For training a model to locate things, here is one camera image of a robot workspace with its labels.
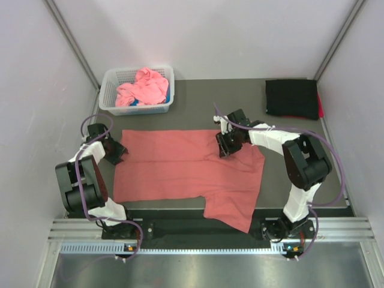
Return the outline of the salmon pink t shirt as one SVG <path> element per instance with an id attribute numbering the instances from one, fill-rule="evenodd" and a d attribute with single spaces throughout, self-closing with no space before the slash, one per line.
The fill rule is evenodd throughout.
<path id="1" fill-rule="evenodd" d="M 124 130 L 116 202 L 205 198 L 204 217 L 250 231 L 265 163 L 258 147 L 220 158 L 215 130 Z"/>

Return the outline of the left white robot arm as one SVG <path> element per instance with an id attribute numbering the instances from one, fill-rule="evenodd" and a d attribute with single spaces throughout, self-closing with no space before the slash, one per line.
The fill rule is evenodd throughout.
<path id="1" fill-rule="evenodd" d="M 104 124 L 91 124 L 79 151 L 70 160 L 55 167 L 64 208 L 71 215 L 84 214 L 102 229 L 103 239 L 138 239 L 140 230 L 126 208 L 108 194 L 98 167 L 105 159 L 112 165 L 122 162 L 126 147 L 115 141 Z"/>

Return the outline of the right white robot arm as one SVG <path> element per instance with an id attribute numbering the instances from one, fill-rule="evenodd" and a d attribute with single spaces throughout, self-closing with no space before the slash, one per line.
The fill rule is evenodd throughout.
<path id="1" fill-rule="evenodd" d="M 250 122 L 241 109 L 227 116 L 215 115 L 213 120 L 221 130 L 216 135 L 219 157 L 238 152 L 245 143 L 264 147 L 284 157 L 291 189 L 283 216 L 277 220 L 279 238 L 296 236 L 308 219 L 315 193 L 332 171 L 320 140 L 308 132 L 289 132 L 261 121 Z"/>

